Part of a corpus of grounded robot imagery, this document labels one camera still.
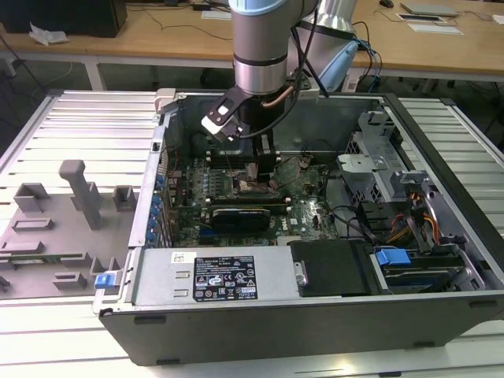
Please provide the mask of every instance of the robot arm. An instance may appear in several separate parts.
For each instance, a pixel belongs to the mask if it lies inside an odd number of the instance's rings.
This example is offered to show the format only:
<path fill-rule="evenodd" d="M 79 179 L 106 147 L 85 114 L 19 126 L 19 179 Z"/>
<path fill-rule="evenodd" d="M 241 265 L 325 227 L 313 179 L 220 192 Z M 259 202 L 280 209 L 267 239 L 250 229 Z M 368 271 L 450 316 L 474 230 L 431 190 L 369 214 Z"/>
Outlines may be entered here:
<path fill-rule="evenodd" d="M 293 91 L 286 86 L 287 53 L 291 28 L 312 13 L 318 0 L 231 0 L 236 86 L 206 114 L 202 125 L 220 140 L 239 137 L 278 119 L 284 100 Z"/>
<path fill-rule="evenodd" d="M 314 47 L 324 57 L 319 58 L 317 53 L 314 62 L 320 67 L 314 69 L 308 65 L 309 68 L 330 88 L 337 87 L 343 80 L 357 50 L 351 27 L 355 2 L 230 0 L 236 85 L 213 104 L 202 125 L 222 142 L 250 139 L 258 181 L 268 180 L 274 171 L 276 151 L 272 130 L 295 106 L 301 91 L 303 67 L 316 32 L 320 38 L 314 43 L 318 46 Z M 293 28 L 296 24 L 301 24 L 299 34 Z M 297 46 L 289 54 L 291 33 Z M 296 65 L 287 66 L 289 56 L 296 56 Z M 296 72 L 295 78 L 288 78 L 287 71 Z M 293 98 L 285 109 L 290 95 Z"/>

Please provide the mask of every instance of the green circuit board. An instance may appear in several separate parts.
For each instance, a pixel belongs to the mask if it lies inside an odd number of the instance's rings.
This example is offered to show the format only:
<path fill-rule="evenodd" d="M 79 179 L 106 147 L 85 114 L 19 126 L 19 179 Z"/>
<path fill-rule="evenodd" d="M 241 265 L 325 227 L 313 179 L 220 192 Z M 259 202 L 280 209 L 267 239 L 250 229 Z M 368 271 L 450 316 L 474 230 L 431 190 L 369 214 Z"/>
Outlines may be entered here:
<path fill-rule="evenodd" d="M 269 183 L 259 184 L 247 181 L 245 170 L 211 169 L 203 160 L 192 161 L 182 169 L 175 190 L 171 189 L 172 210 L 176 215 L 174 246 L 273 246 L 294 239 L 337 239 L 335 225 L 319 196 L 325 167 L 303 168 L 299 157 L 288 157 L 277 167 Z M 284 203 L 286 197 L 290 199 L 288 204 Z M 212 199 L 211 204 L 206 202 L 207 198 Z M 212 212 L 232 208 L 233 205 L 222 204 L 238 198 L 245 202 L 245 198 L 253 199 L 256 203 L 239 208 L 271 210 L 267 230 L 238 235 L 213 232 Z M 261 200 L 268 205 L 261 206 Z"/>

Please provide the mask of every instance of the motherboard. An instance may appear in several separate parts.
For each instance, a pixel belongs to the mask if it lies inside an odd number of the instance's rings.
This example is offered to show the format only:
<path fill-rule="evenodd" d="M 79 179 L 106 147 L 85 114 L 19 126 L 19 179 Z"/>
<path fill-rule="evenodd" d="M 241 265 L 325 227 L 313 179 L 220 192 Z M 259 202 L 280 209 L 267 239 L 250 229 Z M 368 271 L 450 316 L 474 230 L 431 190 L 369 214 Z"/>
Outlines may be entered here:
<path fill-rule="evenodd" d="M 236 168 L 226 160 L 227 169 L 192 159 L 169 172 L 165 201 L 173 246 L 275 246 L 338 238 L 323 197 L 326 164 L 311 165 L 302 155 L 282 157 L 270 180 L 257 182 L 253 165 Z"/>

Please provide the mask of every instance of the desk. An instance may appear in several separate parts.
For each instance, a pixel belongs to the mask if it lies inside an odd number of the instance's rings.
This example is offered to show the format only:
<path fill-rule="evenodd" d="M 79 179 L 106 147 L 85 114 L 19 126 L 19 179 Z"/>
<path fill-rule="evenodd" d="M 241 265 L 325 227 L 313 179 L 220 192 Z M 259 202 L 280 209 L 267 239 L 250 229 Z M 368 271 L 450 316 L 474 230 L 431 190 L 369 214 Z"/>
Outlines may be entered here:
<path fill-rule="evenodd" d="M 465 0 L 422 2 L 444 3 L 457 11 L 504 14 L 504 4 Z M 378 5 L 378 1 L 360 0 L 354 12 L 354 21 L 363 20 L 369 26 L 372 47 L 380 52 L 384 60 L 384 76 L 504 81 L 503 25 L 466 13 L 456 19 L 457 28 L 464 35 L 416 33 L 406 22 L 392 22 L 382 14 L 374 13 L 377 9 L 391 18 L 404 9 L 398 2 L 395 8 L 385 9 Z M 102 63 L 232 67 L 232 41 L 217 39 L 190 27 L 161 31 L 152 17 L 164 26 L 194 25 L 224 38 L 232 37 L 229 20 L 203 20 L 200 12 L 191 9 L 148 12 L 130 10 L 126 25 L 114 39 L 70 35 L 69 43 L 45 47 L 27 35 L 5 32 L 2 35 L 23 59 L 85 64 L 91 86 L 98 91 L 106 89 L 98 69 Z M 357 30 L 358 36 L 365 38 L 362 25 L 358 25 Z M 9 51 L 0 50 L 2 57 L 9 59 L 13 56 Z M 359 52 L 345 82 L 346 91 L 355 91 L 356 83 L 368 64 L 367 54 Z"/>
<path fill-rule="evenodd" d="M 0 32 L 22 59 L 84 64 L 95 91 L 106 89 L 99 71 L 99 65 L 103 63 L 232 68 L 231 40 L 214 38 L 192 27 L 166 28 L 161 31 L 160 25 L 150 15 L 163 26 L 194 25 L 225 39 L 232 37 L 231 21 L 202 19 L 201 12 L 192 9 L 149 9 L 148 12 L 129 10 L 126 24 L 116 38 L 70 35 L 70 42 L 49 47 L 38 44 L 25 34 L 8 34 L 3 28 L 0 28 Z M 13 57 L 0 43 L 0 58 Z"/>
<path fill-rule="evenodd" d="M 487 15 L 504 14 L 504 4 L 469 2 L 466 0 L 421 0 L 422 3 L 444 4 L 458 12 L 473 11 Z M 383 76 L 419 77 L 425 79 L 504 81 L 504 25 L 484 21 L 473 13 L 465 13 L 447 24 L 464 35 L 418 33 L 399 20 L 396 13 L 407 13 L 399 1 L 393 9 L 364 6 L 361 0 L 354 12 L 354 21 L 369 26 L 372 48 L 383 60 Z M 358 37 L 366 38 L 363 25 L 356 25 Z M 360 53 L 359 64 L 349 71 L 346 84 L 356 84 L 369 57 Z"/>

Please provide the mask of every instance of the warning label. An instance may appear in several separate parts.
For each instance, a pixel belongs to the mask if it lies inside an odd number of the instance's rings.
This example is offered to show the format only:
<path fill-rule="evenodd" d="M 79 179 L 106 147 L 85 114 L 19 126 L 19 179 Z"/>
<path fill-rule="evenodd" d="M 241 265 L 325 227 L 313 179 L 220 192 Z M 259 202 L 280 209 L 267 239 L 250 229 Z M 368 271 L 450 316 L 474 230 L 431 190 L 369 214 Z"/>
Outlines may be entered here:
<path fill-rule="evenodd" d="M 193 293 L 196 302 L 257 299 L 254 257 L 196 258 Z"/>

